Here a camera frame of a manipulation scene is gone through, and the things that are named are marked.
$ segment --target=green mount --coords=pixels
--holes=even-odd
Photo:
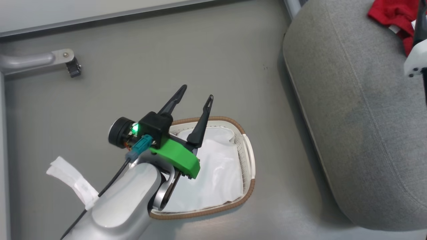
[[[150,147],[152,153],[159,154],[183,174],[195,179],[200,171],[199,159],[182,144],[168,139],[160,149]]]

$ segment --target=black cable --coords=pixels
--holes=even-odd
[[[126,159],[125,163],[122,165],[122,167],[119,169],[119,171],[114,175],[114,177],[110,180],[110,182],[105,186],[104,189],[98,194],[98,197],[102,196],[106,190],[108,190],[111,185],[117,180],[117,178],[122,174],[123,170],[125,169],[126,165],[129,164],[131,161],[130,158]],[[71,224],[71,226],[65,231],[65,233],[62,235],[61,240],[74,228],[74,226],[82,219],[82,217],[86,214],[87,210],[83,210],[83,212],[79,215],[79,217]]]
[[[421,70],[423,74],[423,83],[424,83],[424,96],[426,98],[426,105],[427,105],[427,70]]]

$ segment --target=white cloth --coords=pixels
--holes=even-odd
[[[178,137],[187,139],[193,130]],[[243,196],[243,179],[234,132],[224,127],[206,129],[197,152],[200,172],[196,179],[181,177],[163,212],[188,212],[222,205]]]
[[[77,169],[61,156],[50,163],[50,165],[46,174],[54,176],[70,186],[84,203],[86,210],[91,209],[95,205],[95,202],[99,199],[98,192]]]

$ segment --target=green led light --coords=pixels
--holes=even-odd
[[[138,123],[134,123],[135,125],[132,126],[132,134],[137,134],[138,133],[138,128],[139,128],[139,124]]]

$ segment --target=red fabric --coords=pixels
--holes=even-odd
[[[396,25],[401,30],[397,35],[402,39],[406,56],[412,49],[414,29],[411,22],[417,18],[418,0],[375,0],[368,16],[389,27]]]

